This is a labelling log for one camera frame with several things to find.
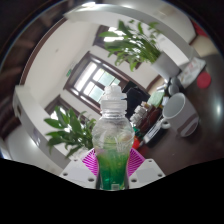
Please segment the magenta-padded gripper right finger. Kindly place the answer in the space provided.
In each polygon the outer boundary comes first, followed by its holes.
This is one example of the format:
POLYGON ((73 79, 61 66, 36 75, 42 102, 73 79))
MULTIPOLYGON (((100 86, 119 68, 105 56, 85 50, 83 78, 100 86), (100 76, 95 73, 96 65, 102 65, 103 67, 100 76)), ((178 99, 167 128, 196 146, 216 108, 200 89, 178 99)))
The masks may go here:
POLYGON ((140 188, 163 178, 165 174, 153 159, 145 159, 136 149, 130 150, 128 159, 128 186, 140 188))

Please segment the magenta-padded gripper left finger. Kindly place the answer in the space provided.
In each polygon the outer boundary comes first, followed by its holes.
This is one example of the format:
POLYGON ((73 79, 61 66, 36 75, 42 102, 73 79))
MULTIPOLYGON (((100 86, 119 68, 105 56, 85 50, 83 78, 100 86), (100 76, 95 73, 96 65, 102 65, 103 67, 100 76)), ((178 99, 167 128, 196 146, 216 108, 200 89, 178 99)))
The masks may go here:
POLYGON ((60 177, 78 186, 95 189, 99 175, 99 165, 93 149, 72 159, 60 177))

